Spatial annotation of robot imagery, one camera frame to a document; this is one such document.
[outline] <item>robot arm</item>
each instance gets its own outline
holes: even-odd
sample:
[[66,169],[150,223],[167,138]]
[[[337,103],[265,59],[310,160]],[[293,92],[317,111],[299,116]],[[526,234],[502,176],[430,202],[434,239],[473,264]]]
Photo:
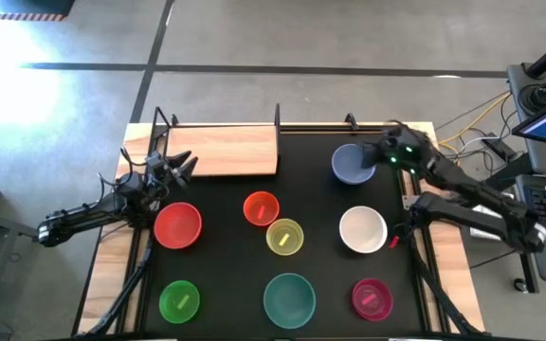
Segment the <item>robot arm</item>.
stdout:
[[191,152],[184,152],[165,157],[152,152],[144,163],[145,174],[130,171],[110,184],[113,190],[97,202],[49,214],[39,224],[39,243],[56,246],[76,233],[119,221],[134,228],[148,228],[156,214],[151,205],[165,198],[172,184],[184,188],[190,182],[197,163],[197,157],[185,163],[190,155]]
[[474,212],[452,204],[440,196],[425,192],[410,207],[409,224],[422,226],[435,220],[467,224],[499,236],[519,252],[541,252],[546,229],[537,222],[538,216],[523,203],[469,177],[452,161],[443,156],[428,137],[405,124],[387,132],[377,143],[364,143],[362,166],[388,163],[423,178],[430,185],[455,191],[469,203],[486,206],[502,218]]

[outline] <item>cable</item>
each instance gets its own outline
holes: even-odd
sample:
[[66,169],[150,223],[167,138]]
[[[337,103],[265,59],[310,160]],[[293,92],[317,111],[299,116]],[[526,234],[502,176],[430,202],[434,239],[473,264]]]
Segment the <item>cable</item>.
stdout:
[[[509,115],[509,117],[507,117],[507,118],[504,118],[504,116],[503,116],[503,119],[502,119],[502,120],[503,120],[504,124],[503,124],[503,126],[502,126],[502,130],[500,131],[499,141],[503,141],[506,137],[508,137],[508,136],[511,134],[511,127],[509,127],[509,125],[508,125],[508,120],[510,120],[511,117],[513,117],[516,113],[517,113],[517,111],[511,113],[511,115]],[[507,132],[506,135],[503,135],[503,134],[504,134],[504,130],[505,130],[507,127],[509,128],[509,132]],[[456,159],[456,158],[465,158],[465,157],[471,156],[471,155],[476,154],[476,153],[484,152],[484,151],[486,151],[486,150],[488,150],[488,149],[490,149],[490,148],[487,147],[487,146],[485,146],[485,147],[482,147],[482,148],[480,148],[480,149],[478,149],[478,150],[476,150],[476,151],[465,152],[465,153],[459,153],[459,154],[456,154],[456,155],[451,155],[450,157],[454,157],[455,159]]]
[[98,173],[97,176],[99,177],[100,179],[100,198],[99,200],[94,203],[94,205],[92,205],[91,207],[88,208],[88,210],[98,206],[100,204],[100,202],[102,201],[102,198],[104,198],[104,179],[102,179],[102,177],[100,176],[100,174]]
[[129,164],[132,164],[134,166],[137,166],[137,167],[141,167],[141,166],[147,166],[147,163],[146,162],[143,162],[141,164],[138,164],[136,162],[133,162],[132,159],[130,158],[130,154],[128,153],[128,150],[125,149],[125,146],[121,146],[121,155],[123,156],[123,158],[128,161]]
[[100,173],[97,174],[97,176],[99,177],[99,179],[103,183],[109,185],[112,188],[116,188],[118,186],[125,185],[125,184],[128,183],[128,181],[130,181],[130,179],[132,179],[132,174],[134,173],[133,166],[144,166],[144,165],[146,165],[146,162],[143,163],[143,164],[137,164],[137,163],[132,162],[132,159],[130,158],[130,155],[128,154],[128,151],[125,149],[125,147],[122,146],[121,148],[119,148],[119,150],[121,151],[121,156],[123,156],[123,158],[126,161],[128,161],[128,164],[130,165],[130,175],[128,175],[128,177],[125,180],[123,180],[122,182],[118,182],[116,180],[115,183],[112,183],[112,182],[104,179]]
[[[447,143],[442,143],[442,142],[440,142],[440,143],[438,143],[438,145],[440,145],[440,147],[444,147],[444,148],[446,148],[446,149],[449,149],[449,150],[453,151],[453,152],[454,152],[455,154],[457,154],[457,155],[459,154],[459,151],[457,151],[456,148],[450,146],[450,145],[447,144]],[[456,166],[460,166],[460,165],[461,165],[461,160],[460,160],[460,159],[457,159],[455,163],[456,163]]]
[[509,251],[509,252],[507,252],[507,253],[504,253],[504,254],[502,254],[502,255],[500,255],[500,256],[496,256],[495,258],[491,258],[491,259],[489,259],[489,260],[482,261],[481,263],[475,264],[475,265],[473,265],[473,266],[469,266],[469,269],[473,270],[473,269],[475,269],[475,268],[477,268],[477,267],[480,267],[480,266],[482,266],[482,265],[486,265],[487,263],[489,263],[489,262],[491,262],[491,261],[500,260],[500,259],[503,258],[503,257],[507,257],[507,256],[509,256],[509,255],[512,255],[512,254],[514,254],[515,252],[516,252],[516,250],[511,250],[511,251]]
[[478,133],[482,134],[482,136],[485,136],[485,133],[481,129],[471,127],[468,130],[473,131],[473,132],[478,132]]
[[110,235],[110,234],[113,233],[113,232],[119,231],[122,227],[125,227],[125,226],[127,226],[128,224],[129,224],[129,223],[121,224],[121,225],[115,227],[114,229],[112,229],[112,230],[106,232],[105,234],[103,234],[102,236],[100,236],[99,242],[102,242],[102,240],[104,239],[104,237]]
[[[494,158],[487,151],[481,151],[481,153],[482,153],[482,157],[483,157],[483,166],[486,168],[487,171],[489,171],[488,176],[492,176],[492,174],[494,174]],[[487,159],[485,158],[486,156],[488,156],[490,158],[490,166],[489,167],[488,167],[488,162],[486,161]]]
[[160,201],[160,200],[164,200],[168,197],[168,195],[170,195],[170,188],[168,187],[168,185],[162,183],[161,181],[155,179],[154,177],[151,178],[151,180],[153,180],[153,182],[156,182],[158,183],[159,185],[161,185],[165,190],[166,190],[166,193],[163,194],[163,195],[160,195],[158,197],[153,197],[154,200],[156,201]]
[[464,149],[466,148],[466,146],[470,145],[471,143],[473,143],[475,141],[483,141],[483,140],[488,140],[488,139],[500,139],[500,138],[501,138],[500,136],[488,136],[488,137],[474,138],[474,139],[470,140],[469,142],[465,143],[464,146],[461,148],[461,150],[457,154],[462,153],[464,151]]
[[458,116],[452,118],[451,120],[445,122],[444,124],[442,124],[442,125],[439,126],[439,127],[435,127],[435,130],[436,130],[436,131],[437,131],[437,130],[440,130],[440,129],[444,128],[446,125],[448,125],[448,124],[454,122],[455,120],[457,120],[457,119],[459,119],[459,118],[461,118],[461,117],[464,117],[464,116],[466,116],[466,115],[469,115],[469,114],[473,113],[474,111],[476,111],[476,110],[482,108],[484,105],[486,105],[486,104],[488,104],[489,102],[493,101],[494,99],[497,99],[498,97],[500,97],[500,96],[506,94],[507,92],[508,92],[508,91],[501,92],[500,94],[498,94],[498,95],[496,95],[495,97],[493,97],[493,98],[491,98],[491,99],[485,101],[484,103],[478,104],[478,106],[476,106],[475,108],[469,109],[468,111],[466,111],[466,112],[464,112],[464,113],[462,113],[462,114],[460,114],[460,115],[458,115]]
[[506,100],[507,98],[509,98],[509,96],[511,96],[511,94],[506,94],[504,95],[503,97],[497,99],[494,101],[494,103],[492,103],[489,107],[487,107],[483,113],[481,113],[477,118],[475,118],[473,120],[473,122],[471,122],[469,125],[467,125],[466,127],[462,128],[458,134],[450,137],[450,138],[447,138],[445,140],[442,140],[440,141],[439,143],[446,143],[448,141],[451,141],[459,136],[461,136],[462,134],[464,134],[464,132],[466,132],[469,128],[473,127],[474,125],[476,125],[479,121],[482,120],[482,118],[484,118],[486,115],[490,114],[490,112],[492,112],[492,109],[494,109],[497,105],[499,105],[499,103],[501,103],[502,101]]
[[514,113],[517,112],[517,110],[516,110],[516,111],[514,111],[513,113],[511,113],[511,115],[509,115],[508,118],[505,118],[505,116],[504,116],[504,103],[505,103],[505,101],[503,101],[502,104],[500,105],[500,118],[502,119],[502,123],[503,123],[503,124],[502,124],[502,129],[500,130],[499,136],[502,136],[502,134],[504,133],[505,127],[506,127],[506,128],[509,128],[509,132],[511,132],[511,127],[509,127],[509,119],[511,118],[511,116],[512,116]]

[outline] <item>table surface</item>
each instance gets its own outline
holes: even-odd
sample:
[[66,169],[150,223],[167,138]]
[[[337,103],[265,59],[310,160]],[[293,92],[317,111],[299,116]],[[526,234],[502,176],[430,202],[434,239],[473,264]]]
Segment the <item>table surface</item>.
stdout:
[[[291,123],[294,125],[340,125],[345,123]],[[387,125],[392,123],[381,122],[360,122],[360,126],[368,125]],[[431,122],[409,122],[407,123],[411,128],[420,130],[426,133],[431,141],[437,145],[435,131]],[[216,161],[208,162],[212,167],[223,168],[226,167],[229,162],[232,162],[235,166],[246,164],[249,169],[254,170],[254,173],[267,173],[271,169],[275,169],[277,166],[277,158],[260,157],[254,159],[250,157],[250,149],[260,155],[267,155],[267,151],[270,151],[270,136],[274,134],[275,127],[272,124],[263,123],[226,123],[221,125],[219,129],[205,128],[190,129],[190,127],[199,127],[201,124],[180,124],[183,131],[182,135],[174,136],[174,143],[182,143],[187,149],[191,149],[191,142],[199,141],[203,144],[204,141],[209,140],[211,136],[212,140],[219,141],[221,138],[227,141],[232,141],[231,145],[220,144],[220,148],[225,151],[235,151],[233,158],[226,160],[223,157],[219,157]],[[247,140],[242,140],[241,137],[237,137],[238,126],[261,126],[258,128],[256,134],[244,135]],[[128,152],[133,160],[141,160],[149,144],[149,134],[151,132],[151,123],[133,123],[129,124],[124,137],[124,146],[128,149]],[[224,155],[224,153],[215,152],[215,144],[207,147],[207,151],[210,155]],[[128,171],[127,162],[120,156],[118,163],[117,176],[121,176]],[[202,174],[207,174],[208,170],[200,171]],[[411,194],[411,182],[410,176],[404,173],[404,181],[406,183],[406,189],[408,195]],[[428,185],[425,181],[421,181],[422,191],[440,192],[439,189]],[[101,233],[106,233],[117,226],[118,224],[110,224],[102,229]],[[130,253],[130,244],[132,241],[133,229],[129,227],[123,227],[115,233],[107,236],[98,245],[95,253],[94,264],[90,276],[88,277],[87,292],[82,305],[82,314],[79,321],[78,332],[87,332],[98,322],[99,318],[104,314],[111,306],[114,299],[117,297],[123,285],[126,268],[128,265],[128,255]],[[466,317],[466,319],[476,328],[483,331],[482,314],[478,304],[475,288],[473,287],[473,281],[469,270],[469,265],[466,259],[466,253],[464,252],[463,240],[458,228],[450,224],[444,224],[441,222],[435,222],[430,226],[431,239],[433,241],[434,254],[440,274],[440,280],[442,287],[454,302],[460,312]],[[421,256],[426,259],[424,253],[424,245],[422,236],[417,231],[415,236]],[[146,245],[149,231],[142,231],[138,248],[138,258],[141,258],[142,251]],[[136,319],[137,310],[137,296],[139,293],[139,285],[135,289],[133,295],[130,298],[128,305],[128,314],[126,315],[124,330],[130,332],[133,330],[134,321]],[[426,289],[426,300],[428,305],[428,312],[431,319],[431,328],[434,331],[440,331],[440,324],[437,318],[437,306],[435,299],[429,289]],[[455,327],[450,323],[451,328],[456,332]]]

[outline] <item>yellow cable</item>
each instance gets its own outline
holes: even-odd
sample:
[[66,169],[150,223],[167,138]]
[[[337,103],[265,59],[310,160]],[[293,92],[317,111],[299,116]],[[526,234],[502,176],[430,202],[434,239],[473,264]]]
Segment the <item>yellow cable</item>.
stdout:
[[483,113],[481,113],[477,118],[475,118],[475,120],[473,122],[471,122],[469,125],[467,125],[466,127],[462,128],[458,134],[452,136],[451,138],[447,138],[443,141],[440,141],[439,144],[442,145],[442,143],[446,143],[448,141],[451,141],[455,138],[458,138],[459,136],[461,136],[462,134],[464,134],[464,132],[468,131],[469,128],[473,127],[474,125],[476,125],[480,120],[482,120],[482,118],[484,118],[486,115],[490,114],[490,112],[492,111],[492,109],[494,109],[494,107],[496,107],[497,105],[499,105],[502,101],[504,101],[505,99],[507,99],[509,96],[511,96],[511,94],[506,94],[505,96],[497,99],[494,101],[494,103],[490,104],[490,106],[483,111]]
[[[444,143],[444,142],[440,142],[438,143],[440,146],[444,147],[444,148],[447,148],[447,149],[450,149],[451,151],[453,151],[454,153],[456,153],[456,155],[458,156],[459,154],[459,151],[456,150],[456,148],[450,146],[449,144],[447,143]],[[456,159],[456,166],[461,166],[461,159]]]

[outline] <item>wooden board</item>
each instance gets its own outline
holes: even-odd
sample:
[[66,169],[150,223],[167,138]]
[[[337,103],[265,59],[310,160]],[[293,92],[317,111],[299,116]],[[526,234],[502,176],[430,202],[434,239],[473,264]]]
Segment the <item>wooden board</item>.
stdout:
[[[177,135],[175,138],[176,143],[179,146],[185,146],[184,148],[199,151],[203,154],[204,159],[212,157],[212,160],[220,160],[220,164],[217,162],[209,162],[206,169],[201,170],[200,174],[208,174],[210,172],[216,173],[217,170],[212,168],[223,167],[224,170],[234,169],[235,167],[242,167],[243,169],[250,170],[270,170],[277,167],[277,152],[273,163],[273,160],[265,164],[265,161],[260,157],[252,157],[245,151],[236,151],[232,157],[224,158],[224,156],[216,153],[214,146],[215,140],[223,140],[228,144],[227,151],[234,151],[235,148],[251,148],[252,151],[261,151],[264,145],[271,143],[270,138],[257,138],[255,128],[259,134],[270,135],[271,131],[274,132],[275,127],[272,125],[258,126],[257,123],[247,124],[233,124],[234,127],[224,128],[224,131],[219,131],[221,128],[197,128],[199,125],[183,125],[186,128],[178,129],[177,131],[185,131],[185,135]],[[314,125],[314,123],[292,123],[292,125],[308,124]],[[322,123],[321,125],[338,125],[338,123]],[[381,125],[392,123],[359,123],[360,125]],[[425,132],[433,144],[437,145],[437,139],[433,129],[433,124],[430,122],[409,122],[407,123],[411,128],[418,129]],[[242,132],[240,138],[237,138],[237,132]],[[149,134],[151,133],[151,124],[149,123],[137,123],[128,125],[126,136],[124,139],[124,146],[128,149],[129,154],[135,162],[141,162],[146,156],[146,151],[149,143]],[[254,141],[253,143],[247,143],[247,140]],[[240,162],[241,154],[247,154],[245,163]],[[118,176],[128,171],[127,162],[123,158],[120,158],[118,165]],[[410,177],[406,174],[405,180],[407,181],[406,189],[411,190]],[[439,192],[437,188],[432,188],[424,181],[421,182],[422,190],[428,190],[432,192]],[[105,231],[113,229],[115,226],[106,226],[103,228]],[[422,238],[419,234],[416,235],[419,249],[422,248]],[[473,287],[473,281],[471,279],[471,273],[469,271],[468,262],[466,260],[466,253],[464,252],[463,241],[461,239],[460,231],[457,227],[449,224],[434,223],[431,225],[431,238],[433,241],[435,257],[437,260],[438,269],[440,272],[442,287],[447,292],[450,299],[456,304],[459,311],[461,311],[467,320],[476,328],[483,331],[483,321],[478,304],[475,289]],[[119,293],[123,278],[125,274],[125,268],[128,260],[128,253],[130,250],[130,243],[132,240],[132,230],[129,228],[122,228],[100,243],[92,277],[88,283],[88,292],[86,300],[84,302],[82,319],[80,322],[79,332],[86,332],[92,328],[99,317],[106,312],[111,303]],[[140,239],[143,246],[146,238]],[[439,320],[437,319],[437,310],[435,300],[432,293],[426,289],[426,300],[431,318],[431,326],[433,330],[439,331]],[[131,300],[130,309],[128,312],[128,318],[126,318],[126,331],[131,331],[134,322],[134,313],[136,310],[136,295]]]
[[[136,163],[144,162],[151,123],[126,131],[124,146]],[[193,176],[275,174],[277,132],[273,125],[172,128],[167,155],[191,151],[199,157]],[[121,174],[129,171],[122,160]]]

